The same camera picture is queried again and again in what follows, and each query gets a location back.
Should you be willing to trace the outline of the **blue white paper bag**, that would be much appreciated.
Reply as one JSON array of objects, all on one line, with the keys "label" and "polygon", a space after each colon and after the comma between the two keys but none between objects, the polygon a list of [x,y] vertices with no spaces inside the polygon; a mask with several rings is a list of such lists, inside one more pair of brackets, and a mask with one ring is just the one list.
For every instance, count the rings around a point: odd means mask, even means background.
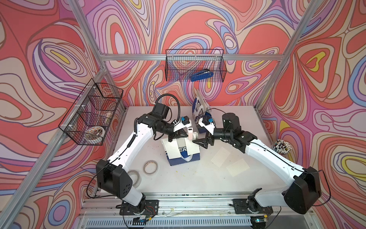
[{"label": "blue white paper bag", "polygon": [[192,115],[194,118],[195,126],[200,134],[206,133],[207,130],[199,125],[199,119],[201,117],[211,118],[210,106],[201,95],[198,89],[194,89],[195,99],[192,105]]}]

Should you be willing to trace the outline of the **blue white bag with handles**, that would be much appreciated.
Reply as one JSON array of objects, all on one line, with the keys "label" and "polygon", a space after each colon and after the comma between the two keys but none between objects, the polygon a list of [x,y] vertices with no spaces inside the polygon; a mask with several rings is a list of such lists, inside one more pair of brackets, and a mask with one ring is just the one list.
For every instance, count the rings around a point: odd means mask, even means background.
[{"label": "blue white bag with handles", "polygon": [[176,140],[180,149],[181,157],[177,159],[169,159],[165,151],[165,155],[170,166],[177,166],[200,160],[200,147],[197,144],[194,144],[192,141],[188,140],[187,137]]}]

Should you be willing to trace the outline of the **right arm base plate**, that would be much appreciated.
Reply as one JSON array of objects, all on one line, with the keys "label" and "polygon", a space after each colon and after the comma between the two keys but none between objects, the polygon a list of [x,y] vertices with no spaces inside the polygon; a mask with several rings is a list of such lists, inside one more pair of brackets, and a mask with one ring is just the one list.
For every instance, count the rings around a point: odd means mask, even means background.
[{"label": "right arm base plate", "polygon": [[236,198],[229,204],[234,208],[236,214],[259,214],[259,215],[271,215],[274,211],[272,207],[262,207],[255,199]]}]

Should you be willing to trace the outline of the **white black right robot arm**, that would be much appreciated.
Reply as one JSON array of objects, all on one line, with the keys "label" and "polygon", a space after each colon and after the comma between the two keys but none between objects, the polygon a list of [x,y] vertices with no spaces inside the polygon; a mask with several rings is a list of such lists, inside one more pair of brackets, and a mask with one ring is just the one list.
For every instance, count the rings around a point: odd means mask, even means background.
[{"label": "white black right robot arm", "polygon": [[289,207],[298,214],[306,214],[321,197],[319,171],[313,167],[304,168],[276,153],[251,132],[242,130],[239,117],[234,113],[222,116],[223,127],[218,128],[210,116],[199,118],[198,125],[207,130],[205,138],[193,142],[207,149],[215,140],[230,144],[242,153],[261,162],[280,177],[285,186],[278,189],[257,188],[247,198],[249,212],[279,206]]}]

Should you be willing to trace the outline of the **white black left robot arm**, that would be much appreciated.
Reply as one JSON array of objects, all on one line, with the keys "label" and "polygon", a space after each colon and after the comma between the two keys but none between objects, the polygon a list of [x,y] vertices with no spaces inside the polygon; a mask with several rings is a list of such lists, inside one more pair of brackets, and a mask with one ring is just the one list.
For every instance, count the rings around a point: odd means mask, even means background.
[{"label": "white black left robot arm", "polygon": [[191,120],[178,113],[177,118],[169,123],[165,120],[169,110],[168,106],[157,100],[151,112],[135,118],[133,132],[123,145],[107,160],[101,159],[96,165],[98,188],[121,199],[123,207],[133,213],[143,213],[146,206],[145,195],[133,186],[128,175],[132,162],[144,144],[155,138],[157,133],[166,135],[170,143],[188,137],[185,129],[191,127]]}]

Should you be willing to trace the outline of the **pink white mini stapler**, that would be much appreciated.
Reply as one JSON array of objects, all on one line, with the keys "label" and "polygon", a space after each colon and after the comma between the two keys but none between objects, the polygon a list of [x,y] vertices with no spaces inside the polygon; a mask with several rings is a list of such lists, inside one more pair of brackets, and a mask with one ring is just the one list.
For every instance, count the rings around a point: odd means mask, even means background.
[{"label": "pink white mini stapler", "polygon": [[193,140],[193,128],[189,127],[187,129],[187,131],[188,131],[188,140],[192,141]]}]

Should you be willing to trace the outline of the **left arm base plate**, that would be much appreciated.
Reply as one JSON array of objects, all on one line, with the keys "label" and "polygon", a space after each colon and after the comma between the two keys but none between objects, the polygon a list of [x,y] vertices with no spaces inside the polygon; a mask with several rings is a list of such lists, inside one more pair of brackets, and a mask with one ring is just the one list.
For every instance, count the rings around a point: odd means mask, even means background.
[{"label": "left arm base plate", "polygon": [[121,216],[155,216],[159,211],[159,200],[143,200],[138,206],[133,206],[126,201],[122,201],[119,214]]}]

